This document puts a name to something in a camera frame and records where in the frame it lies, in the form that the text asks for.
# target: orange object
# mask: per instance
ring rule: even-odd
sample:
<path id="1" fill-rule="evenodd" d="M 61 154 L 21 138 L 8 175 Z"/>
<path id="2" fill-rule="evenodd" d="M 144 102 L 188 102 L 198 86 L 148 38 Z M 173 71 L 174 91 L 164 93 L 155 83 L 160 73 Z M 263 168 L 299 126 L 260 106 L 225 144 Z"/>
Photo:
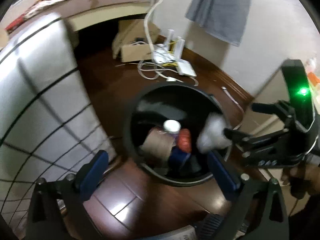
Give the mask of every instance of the orange object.
<path id="1" fill-rule="evenodd" d="M 191 153 L 191 133 L 189 129 L 181 129 L 179 132 L 177 146 L 186 153 Z"/>
<path id="2" fill-rule="evenodd" d="M 313 72 L 309 72 L 307 76 L 314 86 L 320 83 L 320 78 L 318 78 Z"/>

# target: wooden baseboard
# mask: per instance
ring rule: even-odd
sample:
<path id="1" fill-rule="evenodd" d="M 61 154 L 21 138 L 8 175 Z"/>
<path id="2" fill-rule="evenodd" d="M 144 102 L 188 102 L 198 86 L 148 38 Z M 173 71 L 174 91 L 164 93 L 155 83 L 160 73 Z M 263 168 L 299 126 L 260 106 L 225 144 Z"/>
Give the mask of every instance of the wooden baseboard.
<path id="1" fill-rule="evenodd" d="M 163 43 L 166 37 L 159 36 L 157 42 Z M 191 49 L 184 47 L 182 51 L 182 59 L 187 60 L 191 65 L 198 65 L 206 68 L 210 72 L 214 72 L 223 82 L 225 82 L 235 93 L 237 93 L 247 104 L 253 100 L 253 96 L 236 83 L 227 73 L 218 68 L 215 64 L 195 53 Z"/>

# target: white wall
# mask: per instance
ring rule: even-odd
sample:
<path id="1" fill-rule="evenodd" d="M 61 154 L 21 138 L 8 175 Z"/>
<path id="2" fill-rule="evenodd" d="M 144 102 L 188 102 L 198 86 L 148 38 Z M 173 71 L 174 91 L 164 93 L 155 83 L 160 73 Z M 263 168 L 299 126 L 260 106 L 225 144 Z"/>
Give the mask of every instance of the white wall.
<path id="1" fill-rule="evenodd" d="M 320 34 L 299 0 L 252 0 L 238 48 L 210 36 L 186 19 L 190 2 L 164 0 L 154 15 L 161 34 L 174 29 L 186 39 L 189 49 L 220 67 L 252 95 L 286 58 L 305 62 L 320 52 Z"/>

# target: white bottle cap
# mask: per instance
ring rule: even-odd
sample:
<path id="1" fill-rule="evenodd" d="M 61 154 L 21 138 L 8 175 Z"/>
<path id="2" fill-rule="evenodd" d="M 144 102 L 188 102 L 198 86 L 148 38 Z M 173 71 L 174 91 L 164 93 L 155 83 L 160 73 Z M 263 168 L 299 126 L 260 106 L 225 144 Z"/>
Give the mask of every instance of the white bottle cap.
<path id="1" fill-rule="evenodd" d="M 181 125 L 176 120 L 167 120 L 163 124 L 163 128 L 165 131 L 169 133 L 178 134 L 181 128 Z"/>

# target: stain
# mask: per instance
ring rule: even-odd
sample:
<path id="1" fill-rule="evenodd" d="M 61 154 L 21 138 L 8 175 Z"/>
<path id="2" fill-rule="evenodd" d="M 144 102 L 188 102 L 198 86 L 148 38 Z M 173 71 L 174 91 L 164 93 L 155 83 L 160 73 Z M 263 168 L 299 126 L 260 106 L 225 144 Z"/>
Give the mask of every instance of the stain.
<path id="1" fill-rule="evenodd" d="M 98 6 L 99 1 L 98 0 L 89 0 L 90 1 L 90 9 L 95 8 Z"/>

